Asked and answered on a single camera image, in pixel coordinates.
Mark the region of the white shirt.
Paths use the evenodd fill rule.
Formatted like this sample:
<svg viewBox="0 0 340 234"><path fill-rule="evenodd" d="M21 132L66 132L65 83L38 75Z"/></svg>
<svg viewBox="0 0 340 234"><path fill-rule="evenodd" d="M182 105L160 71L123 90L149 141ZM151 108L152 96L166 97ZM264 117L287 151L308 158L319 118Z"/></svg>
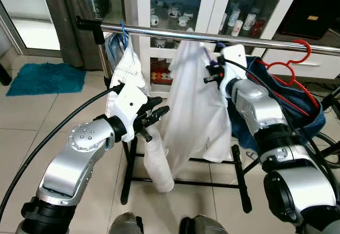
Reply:
<svg viewBox="0 0 340 234"><path fill-rule="evenodd" d="M167 99L168 113L160 123L173 177L191 156L212 163L233 158L231 122L225 100L214 83L204 83L210 62L203 43L182 40L168 70L173 79Z"/></svg>

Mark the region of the grey right robot leg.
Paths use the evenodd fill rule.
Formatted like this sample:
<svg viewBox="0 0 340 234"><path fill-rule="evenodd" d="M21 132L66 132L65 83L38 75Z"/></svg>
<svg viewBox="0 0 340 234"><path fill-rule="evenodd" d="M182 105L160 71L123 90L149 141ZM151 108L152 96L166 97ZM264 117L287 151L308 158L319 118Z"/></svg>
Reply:
<svg viewBox="0 0 340 234"><path fill-rule="evenodd" d="M223 225L206 215L181 219L178 234L228 234Z"/></svg>

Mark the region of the grey robot leg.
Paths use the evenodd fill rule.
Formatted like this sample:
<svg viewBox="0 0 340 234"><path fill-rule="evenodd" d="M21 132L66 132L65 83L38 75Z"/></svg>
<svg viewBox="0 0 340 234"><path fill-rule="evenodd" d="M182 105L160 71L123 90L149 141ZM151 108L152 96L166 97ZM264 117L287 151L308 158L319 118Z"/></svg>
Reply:
<svg viewBox="0 0 340 234"><path fill-rule="evenodd" d="M112 222L108 234L144 234L142 218L133 212L121 214Z"/></svg>
<svg viewBox="0 0 340 234"><path fill-rule="evenodd" d="M206 215L181 219L178 234L228 234L223 225Z"/></svg>

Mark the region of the blue clothes hanger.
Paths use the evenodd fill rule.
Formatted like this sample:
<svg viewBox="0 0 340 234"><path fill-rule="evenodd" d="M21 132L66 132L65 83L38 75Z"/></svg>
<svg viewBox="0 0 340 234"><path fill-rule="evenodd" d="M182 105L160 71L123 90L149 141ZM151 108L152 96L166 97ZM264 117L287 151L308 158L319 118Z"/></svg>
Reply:
<svg viewBox="0 0 340 234"><path fill-rule="evenodd" d="M120 21L121 25L121 44L122 44L122 49L126 50L129 46L129 35L128 32L126 32L125 25L124 25L124 20Z"/></svg>

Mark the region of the grey curtain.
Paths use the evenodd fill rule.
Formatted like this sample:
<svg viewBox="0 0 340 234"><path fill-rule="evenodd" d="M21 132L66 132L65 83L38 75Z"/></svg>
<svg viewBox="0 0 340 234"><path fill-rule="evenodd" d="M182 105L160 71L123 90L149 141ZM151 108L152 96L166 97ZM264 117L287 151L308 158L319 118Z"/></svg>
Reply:
<svg viewBox="0 0 340 234"><path fill-rule="evenodd" d="M87 0L45 0L56 29L63 62L76 69L104 69L99 46L91 31L80 30L77 17L93 20L94 13Z"/></svg>

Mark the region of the teal floor mat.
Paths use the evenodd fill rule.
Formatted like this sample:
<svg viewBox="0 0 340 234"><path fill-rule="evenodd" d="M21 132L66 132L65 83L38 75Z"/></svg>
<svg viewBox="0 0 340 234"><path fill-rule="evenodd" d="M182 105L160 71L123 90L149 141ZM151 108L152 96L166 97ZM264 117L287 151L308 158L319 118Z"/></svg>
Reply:
<svg viewBox="0 0 340 234"><path fill-rule="evenodd" d="M6 96L56 95L82 91L87 72L65 62L27 63L10 83Z"/></svg>

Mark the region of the chrome clothes rail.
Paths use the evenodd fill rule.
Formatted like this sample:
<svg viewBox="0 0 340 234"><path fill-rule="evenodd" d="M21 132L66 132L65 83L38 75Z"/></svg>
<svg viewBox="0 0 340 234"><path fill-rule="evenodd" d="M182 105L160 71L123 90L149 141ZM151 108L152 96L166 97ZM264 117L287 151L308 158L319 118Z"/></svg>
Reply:
<svg viewBox="0 0 340 234"><path fill-rule="evenodd" d="M340 49L323 45L309 45L306 47L304 44L297 44L293 42L286 42L282 40L268 40L268 39L254 39L247 37L233 37L225 35L212 35L209 33L199 32L182 32L175 30L167 30L160 28L144 28L144 27L127 27L116 25L114 23L99 23L100 29L107 32L127 32L136 36L160 37L165 39L177 40L196 40L208 43L221 42L227 44L241 44L251 47L269 48L291 50L297 52L306 52L308 49L314 54L323 54L328 56L340 56Z"/></svg>

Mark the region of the white collared garment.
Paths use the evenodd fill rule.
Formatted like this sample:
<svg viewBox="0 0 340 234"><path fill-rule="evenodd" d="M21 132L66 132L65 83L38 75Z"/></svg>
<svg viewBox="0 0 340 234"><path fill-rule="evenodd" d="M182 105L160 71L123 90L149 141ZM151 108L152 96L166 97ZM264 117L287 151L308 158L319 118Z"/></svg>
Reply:
<svg viewBox="0 0 340 234"><path fill-rule="evenodd" d="M105 38L105 50L109 60L115 64L109 88L116 86L120 82L125 84L136 83L143 88L144 93L148 96L148 83L143 78L141 70L141 61L134 52L132 40L129 39L129 46L126 50L122 49L121 34L112 33ZM152 136L152 140L144 142L146 153L143 159L147 174L150 176L151 182L160 193L170 192L175 182L173 180L172 171L168 166L167 152L163 144L162 136L156 124L146 127L148 134Z"/></svg>

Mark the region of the white framed glass door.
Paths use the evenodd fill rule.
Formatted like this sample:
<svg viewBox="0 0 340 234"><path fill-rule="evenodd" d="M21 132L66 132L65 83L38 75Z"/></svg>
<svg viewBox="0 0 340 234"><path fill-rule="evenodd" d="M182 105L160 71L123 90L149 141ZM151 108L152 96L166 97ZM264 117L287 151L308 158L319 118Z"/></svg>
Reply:
<svg viewBox="0 0 340 234"><path fill-rule="evenodd" d="M58 51L56 28L46 0L0 0L19 44L30 50Z"/></svg>

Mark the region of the grey left robot leg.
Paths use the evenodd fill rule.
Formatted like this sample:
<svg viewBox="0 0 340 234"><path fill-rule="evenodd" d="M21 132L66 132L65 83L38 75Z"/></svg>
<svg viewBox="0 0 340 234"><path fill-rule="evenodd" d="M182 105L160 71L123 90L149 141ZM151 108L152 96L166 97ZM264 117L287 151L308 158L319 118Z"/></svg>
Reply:
<svg viewBox="0 0 340 234"><path fill-rule="evenodd" d="M112 222L108 234L144 234L142 218L133 212L121 214Z"/></svg>

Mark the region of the white printed tumbler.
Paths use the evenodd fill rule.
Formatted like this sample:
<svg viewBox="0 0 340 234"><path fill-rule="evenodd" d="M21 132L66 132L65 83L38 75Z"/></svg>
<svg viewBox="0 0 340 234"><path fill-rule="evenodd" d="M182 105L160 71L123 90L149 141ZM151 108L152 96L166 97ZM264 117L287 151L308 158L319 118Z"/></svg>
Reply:
<svg viewBox="0 0 340 234"><path fill-rule="evenodd" d="M255 23L255 20L257 20L257 13L251 12L248 13L247 17L245 18L245 23L243 25L243 30L250 31L252 30L253 24Z"/></svg>
<svg viewBox="0 0 340 234"><path fill-rule="evenodd" d="M244 30L244 22L242 20L236 20L236 23L235 23L234 28L231 32L231 35L232 36L241 36L243 30Z"/></svg>

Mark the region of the dark blue denim garment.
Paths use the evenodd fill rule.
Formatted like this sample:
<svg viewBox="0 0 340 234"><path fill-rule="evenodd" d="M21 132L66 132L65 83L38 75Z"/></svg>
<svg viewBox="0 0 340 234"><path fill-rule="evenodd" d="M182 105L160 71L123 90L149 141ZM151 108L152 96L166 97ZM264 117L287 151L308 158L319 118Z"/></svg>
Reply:
<svg viewBox="0 0 340 234"><path fill-rule="evenodd" d="M309 135L309 137L315 137L318 132L326 124L326 118L321 110L314 110L312 112L312 102L306 98L304 93L297 88L286 88L275 83L275 81L265 74L265 68L261 66L253 66L254 61L261 59L260 57L249 56L246 57L247 68L256 74L258 78L262 79L271 89L278 91L281 95L285 96L287 99L296 103L298 106L302 107L304 110L308 111L311 117L304 117L301 113L297 113L293 108L283 105L288 112L288 116L294 120L296 124L302 125L304 127L304 132ZM228 117L231 122L231 136L238 140L241 147L246 149L251 149L252 151L258 151L257 142L253 139L252 134L248 131L247 123L236 110L233 102L228 99Z"/></svg>

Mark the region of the red plastic clothes hanger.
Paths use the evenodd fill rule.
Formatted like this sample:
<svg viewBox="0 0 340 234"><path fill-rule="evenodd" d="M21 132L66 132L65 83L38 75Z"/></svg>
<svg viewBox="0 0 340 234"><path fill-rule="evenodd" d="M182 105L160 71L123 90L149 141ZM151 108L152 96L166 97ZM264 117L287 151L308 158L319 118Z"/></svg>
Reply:
<svg viewBox="0 0 340 234"><path fill-rule="evenodd" d="M311 54L312 54L311 45L306 40L303 40L303 39L296 39L296 40L294 40L294 43L303 45L304 49L305 49L304 57L302 57L298 61L289 60L287 62L267 63L267 62L264 62L262 59L258 59L256 61L254 61L253 64L250 65L250 67L253 67L253 66L264 67L265 68L265 74L267 74L267 76L272 78L275 81L276 84L278 84L280 86L284 86L286 88L295 88L296 87L297 89L302 91L304 93L304 95L306 96L306 98L308 98L312 102L312 105L313 105L312 112L314 112L314 110L321 110L320 101L318 101L315 98L313 93L311 93L311 91L309 91L308 88L306 88L306 86L304 86L302 83L297 81L297 78L296 78L297 76L296 76L295 70L292 67L292 64L301 64L311 56ZM269 73L269 69L272 66L277 66L277 65L281 65L281 66L287 68L287 70L291 74L291 78L289 78L288 81L286 81L285 79L281 79L281 78L277 77L275 74ZM302 107L298 106L296 103L292 103L292 101L287 99L285 96L281 95L278 91L274 90L274 95L275 95L275 99L282 99L284 101L284 105L286 105L287 107L293 108L295 112L301 113L304 117L311 117L311 115L308 111L304 110Z"/></svg>

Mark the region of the black box with gold label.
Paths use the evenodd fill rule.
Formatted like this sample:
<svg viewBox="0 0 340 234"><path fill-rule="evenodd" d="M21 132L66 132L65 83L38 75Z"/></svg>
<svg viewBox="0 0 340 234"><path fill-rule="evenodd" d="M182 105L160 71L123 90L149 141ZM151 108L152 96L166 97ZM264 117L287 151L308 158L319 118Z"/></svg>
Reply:
<svg viewBox="0 0 340 234"><path fill-rule="evenodd" d="M282 35L321 39L338 20L340 0L294 0L277 32Z"/></svg>

